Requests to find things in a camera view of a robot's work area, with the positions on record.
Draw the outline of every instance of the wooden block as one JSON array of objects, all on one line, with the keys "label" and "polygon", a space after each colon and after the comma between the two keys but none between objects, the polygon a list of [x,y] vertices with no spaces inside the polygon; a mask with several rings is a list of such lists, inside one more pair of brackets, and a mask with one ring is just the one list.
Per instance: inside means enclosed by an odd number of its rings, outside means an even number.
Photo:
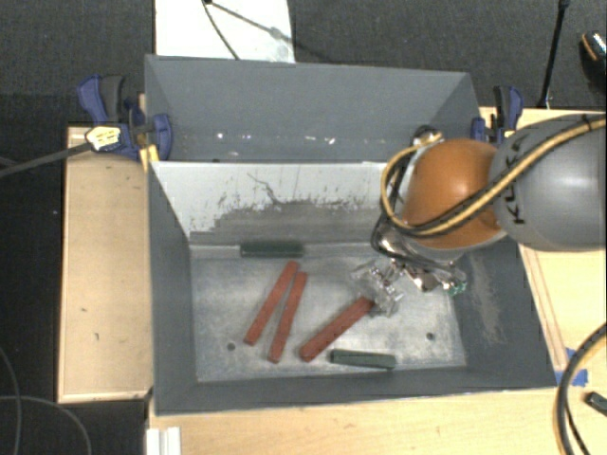
[{"label": "wooden block", "polygon": [[276,331],[272,346],[269,349],[269,355],[267,356],[267,360],[274,362],[275,364],[281,360],[283,355],[283,350],[285,349],[288,335],[291,332],[291,325],[293,324],[297,307],[302,299],[305,282],[307,282],[307,273],[303,273],[302,271],[298,272],[295,275],[295,280],[293,280],[293,286],[288,294],[288,299],[286,299],[285,310],[283,310],[281,321],[278,324],[278,330]]},{"label": "wooden block", "polygon": [[262,332],[264,332],[269,318],[272,317],[276,306],[283,297],[283,293],[291,284],[291,280],[293,280],[293,277],[295,276],[295,273],[297,273],[299,267],[299,264],[293,261],[286,264],[285,269],[281,273],[278,281],[270,290],[266,302],[262,305],[257,317],[249,327],[248,332],[245,335],[245,343],[248,345],[255,345],[255,342],[257,342]]},{"label": "wooden block", "polygon": [[300,357],[305,362],[314,360],[316,356],[329,347],[336,338],[367,315],[373,308],[373,305],[375,305],[375,303],[372,300],[360,297],[318,334],[308,340],[302,349],[300,349]]}]

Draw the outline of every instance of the blue tape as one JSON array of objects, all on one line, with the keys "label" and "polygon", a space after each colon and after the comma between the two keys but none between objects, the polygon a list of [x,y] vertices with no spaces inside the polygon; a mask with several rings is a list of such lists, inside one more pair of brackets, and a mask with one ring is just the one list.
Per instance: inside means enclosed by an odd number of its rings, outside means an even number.
[{"label": "blue tape", "polygon": [[[576,353],[576,351],[574,351],[573,349],[569,349],[568,347],[566,348],[567,351],[567,358],[570,359],[572,357],[573,354]],[[561,383],[561,379],[562,379],[562,371],[556,371],[555,372],[555,376],[557,378],[557,383]],[[575,375],[575,377],[573,378],[573,380],[571,381],[571,386],[580,386],[581,388],[584,388],[586,385],[588,384],[588,370],[587,369],[580,369],[578,371],[578,373]]]}]

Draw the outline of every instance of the cable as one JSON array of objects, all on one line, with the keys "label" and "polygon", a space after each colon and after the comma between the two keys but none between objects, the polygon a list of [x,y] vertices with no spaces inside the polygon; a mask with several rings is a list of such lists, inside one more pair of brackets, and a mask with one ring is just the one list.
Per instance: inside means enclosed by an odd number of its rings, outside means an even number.
[{"label": "cable", "polygon": [[382,210],[385,212],[387,219],[405,236],[429,238],[447,234],[480,214],[511,182],[544,155],[576,137],[599,130],[604,126],[605,118],[603,117],[596,119],[585,118],[582,124],[576,124],[572,127],[565,128],[555,135],[549,136],[544,142],[536,145],[521,156],[514,167],[503,171],[495,179],[490,181],[486,187],[476,192],[468,199],[460,202],[457,206],[440,217],[418,226],[408,225],[402,219],[396,217],[387,192],[388,185],[392,180],[395,170],[401,166],[403,160],[406,159],[408,155],[417,150],[414,147],[409,147],[391,158],[383,171],[380,184],[380,202]]},{"label": "cable", "polygon": [[19,449],[21,447],[21,438],[23,435],[23,401],[28,401],[30,403],[38,403],[40,405],[45,405],[60,412],[64,413],[68,418],[70,418],[78,427],[78,430],[83,435],[84,441],[86,443],[86,453],[88,455],[92,455],[93,448],[91,445],[90,437],[88,436],[88,432],[84,427],[83,423],[78,419],[78,417],[71,412],[69,409],[64,408],[57,403],[53,403],[52,401],[48,401],[43,398],[37,398],[34,396],[24,396],[19,391],[19,383],[17,382],[17,375],[15,374],[15,370],[12,368],[12,364],[10,364],[9,357],[4,352],[2,347],[0,347],[0,357],[4,360],[5,365],[7,366],[7,370],[9,371],[10,381],[12,382],[12,388],[14,391],[14,395],[12,396],[0,396],[0,403],[6,403],[8,401],[14,401],[17,408],[17,427],[15,429],[15,444],[12,450],[13,455],[19,454]]},{"label": "cable", "polygon": [[[577,429],[573,423],[573,417],[571,416],[571,412],[569,411],[569,402],[567,398],[567,393],[569,390],[569,385],[571,384],[571,380],[578,369],[579,364],[587,355],[587,353],[595,347],[602,337],[605,337],[607,333],[607,324],[603,323],[600,327],[596,329],[584,342],[579,346],[578,350],[574,352],[569,359],[569,364],[562,374],[561,383],[557,389],[557,400],[555,405],[555,415],[557,418],[557,428],[559,430],[559,441],[561,442],[561,447],[566,455],[575,455],[573,451],[573,447],[571,446],[571,441],[569,440],[569,435],[567,434],[567,426],[565,416],[570,420],[570,425],[572,430],[574,430],[574,435],[576,439],[578,439],[579,443],[581,442],[581,437],[578,434]],[[580,444],[580,448],[584,451],[584,453],[589,453],[588,449],[585,447],[583,442]]]},{"label": "cable", "polygon": [[228,40],[226,39],[226,37],[224,36],[222,31],[219,29],[219,27],[215,23],[215,20],[212,18],[211,12],[209,11],[209,8],[208,8],[205,0],[200,0],[200,3],[202,4],[202,8],[204,9],[205,13],[207,14],[207,18],[209,19],[209,22],[211,22],[211,25],[214,28],[215,33],[217,34],[217,37],[219,37],[219,39],[221,39],[221,42],[224,44],[226,49],[230,52],[230,54],[234,58],[234,60],[240,61],[240,57],[238,56],[238,54],[236,54],[236,51],[232,48],[232,46],[230,45],[230,43],[228,42]]},{"label": "cable", "polygon": [[15,401],[15,407],[17,408],[17,427],[15,428],[15,444],[12,450],[13,455],[19,454],[19,445],[21,444],[21,432],[23,427],[23,406],[22,406],[22,396],[19,391],[19,383],[17,382],[17,375],[15,374],[15,370],[12,368],[12,364],[10,364],[9,357],[4,352],[4,349],[0,347],[0,357],[4,360],[7,369],[9,370],[10,382],[12,382],[12,390],[14,392],[14,396],[11,396],[11,399]]},{"label": "cable", "polygon": [[33,160],[30,160],[28,162],[11,165],[10,167],[6,167],[6,169],[0,170],[0,178],[13,175],[14,173],[24,172],[35,167],[40,167],[41,165],[56,162],[58,160],[64,160],[71,156],[81,154],[82,152],[89,152],[90,150],[91,146],[88,142],[86,142],[75,147],[61,150],[60,152],[55,152],[54,154],[41,156],[40,158],[34,158]]},{"label": "cable", "polygon": [[[16,396],[0,396],[0,403],[12,401],[15,398],[16,398]],[[76,427],[78,428],[80,433],[83,435],[84,442],[86,443],[86,453],[88,455],[93,454],[93,447],[91,445],[91,439],[88,436],[88,432],[86,431],[86,428],[84,427],[83,422],[80,421],[73,412],[71,412],[69,409],[64,408],[63,406],[61,406],[57,403],[53,403],[52,401],[48,401],[47,399],[44,399],[44,398],[37,398],[34,396],[20,396],[20,398],[23,401],[28,401],[30,403],[38,403],[39,405],[44,405],[44,406],[48,406],[50,408],[54,408],[54,409],[60,411],[61,413],[63,413],[65,416],[67,416],[70,420],[72,420],[74,422],[74,424],[76,425]]]}]

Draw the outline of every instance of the black carpet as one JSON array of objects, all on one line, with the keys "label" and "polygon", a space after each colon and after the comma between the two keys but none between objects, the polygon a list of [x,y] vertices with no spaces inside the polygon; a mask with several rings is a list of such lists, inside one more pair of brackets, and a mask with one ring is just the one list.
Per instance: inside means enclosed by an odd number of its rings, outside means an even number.
[{"label": "black carpet", "polygon": [[[541,94],[558,0],[288,0],[300,62],[468,71],[481,104],[495,84]],[[605,108],[604,75],[584,64],[581,33],[606,33],[607,0],[571,0],[551,104]],[[154,0],[0,0],[0,156],[59,150],[70,121],[87,120],[74,88],[85,76],[121,74],[125,95],[143,91],[143,55],[154,50]],[[0,181],[0,346],[22,393],[51,400],[62,239],[62,167]],[[0,367],[0,395],[10,383]],[[61,414],[25,407],[23,454],[84,453]],[[140,402],[76,407],[95,454],[142,451]],[[0,451],[12,444],[14,410],[0,403]]]}]

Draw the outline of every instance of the black cable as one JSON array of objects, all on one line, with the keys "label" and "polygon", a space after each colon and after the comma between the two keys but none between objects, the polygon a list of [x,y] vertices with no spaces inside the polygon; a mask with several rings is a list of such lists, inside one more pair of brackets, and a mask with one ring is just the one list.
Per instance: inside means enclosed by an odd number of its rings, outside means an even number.
[{"label": "black cable", "polygon": [[207,14],[207,18],[209,19],[209,22],[211,22],[211,25],[212,25],[213,29],[215,30],[217,37],[219,37],[219,39],[221,39],[221,42],[224,44],[226,49],[230,52],[230,54],[234,58],[234,60],[240,61],[240,57],[238,56],[238,54],[236,54],[236,51],[232,48],[232,46],[230,45],[230,43],[228,42],[228,40],[226,39],[226,37],[224,36],[222,31],[219,29],[219,27],[215,23],[215,20],[212,18],[211,12],[209,11],[209,8],[207,6],[207,2],[205,0],[200,0],[200,3],[202,4],[202,8],[204,9],[205,13]]},{"label": "black cable", "polygon": [[4,349],[0,347],[0,357],[4,360],[7,369],[9,370],[10,382],[12,383],[12,390],[14,392],[14,396],[11,398],[15,401],[15,407],[17,409],[17,426],[15,428],[15,444],[12,450],[13,455],[19,455],[19,445],[21,444],[21,433],[23,427],[23,405],[22,405],[22,396],[19,391],[19,383],[17,382],[17,375],[15,374],[15,370],[12,368],[12,364],[10,364],[9,357],[4,352]]},{"label": "black cable", "polygon": [[[0,403],[12,401],[15,398],[16,398],[16,396],[0,396]],[[44,398],[37,398],[34,396],[20,396],[20,399],[23,401],[28,401],[30,403],[37,403],[39,405],[44,405],[44,406],[48,406],[50,408],[54,408],[54,409],[58,410],[59,412],[63,413],[65,416],[67,416],[70,420],[72,420],[74,422],[74,424],[78,428],[79,432],[83,435],[84,442],[86,443],[86,453],[88,455],[93,454],[93,447],[91,445],[91,439],[88,436],[88,432],[86,431],[86,428],[84,427],[83,422],[80,421],[73,412],[71,412],[69,409],[64,408],[63,406],[61,406],[57,403],[53,403],[52,401],[48,401],[47,399],[44,399]]]},{"label": "black cable", "polygon": [[93,448],[91,445],[90,437],[88,436],[88,432],[84,427],[83,423],[78,419],[78,417],[71,412],[69,409],[64,408],[63,406],[58,405],[57,403],[53,403],[52,401],[48,401],[43,398],[37,398],[34,396],[24,396],[21,394],[19,390],[19,383],[17,382],[17,375],[15,374],[15,370],[12,368],[12,364],[10,363],[9,357],[4,352],[2,347],[0,347],[0,357],[4,360],[5,365],[7,366],[7,370],[9,371],[10,381],[12,383],[12,389],[14,395],[12,396],[0,396],[0,403],[6,403],[9,401],[14,401],[15,406],[17,408],[17,426],[15,429],[15,443],[14,448],[12,450],[13,455],[19,454],[19,449],[21,447],[21,438],[23,435],[23,401],[28,401],[30,403],[37,403],[39,405],[45,405],[56,410],[59,410],[63,414],[65,414],[68,418],[70,418],[75,424],[80,433],[83,435],[84,442],[86,443],[86,453],[88,455],[92,455]]},{"label": "black cable", "polygon": [[66,150],[61,150],[60,152],[55,152],[54,154],[41,156],[40,158],[34,158],[33,160],[30,160],[28,162],[19,163],[17,165],[11,165],[10,167],[6,167],[6,169],[0,170],[0,178],[6,177],[8,175],[13,175],[14,173],[24,172],[35,167],[40,167],[41,165],[56,162],[57,160],[64,160],[65,158],[81,154],[82,152],[90,152],[90,150],[91,146],[88,142],[86,142],[76,147],[71,147]]},{"label": "black cable", "polygon": [[579,433],[575,428],[575,424],[573,423],[573,417],[571,416],[571,412],[569,410],[567,393],[569,390],[569,385],[571,384],[571,380],[573,379],[573,376],[576,373],[579,364],[584,359],[586,354],[598,344],[601,338],[605,337],[606,333],[607,324],[603,323],[600,327],[598,327],[598,329],[596,329],[595,332],[592,333],[592,335],[590,335],[586,340],[584,340],[584,342],[579,346],[578,350],[575,351],[569,359],[569,364],[567,365],[567,368],[562,374],[561,383],[559,383],[559,388],[557,389],[555,415],[557,418],[557,428],[559,431],[561,447],[566,455],[575,455],[573,447],[571,446],[571,441],[569,440],[569,435],[567,434],[566,417],[568,417],[570,420],[571,428],[574,431],[574,436],[576,436],[580,448],[584,451],[584,453],[589,453],[588,449],[581,441],[581,437],[579,436]]}]

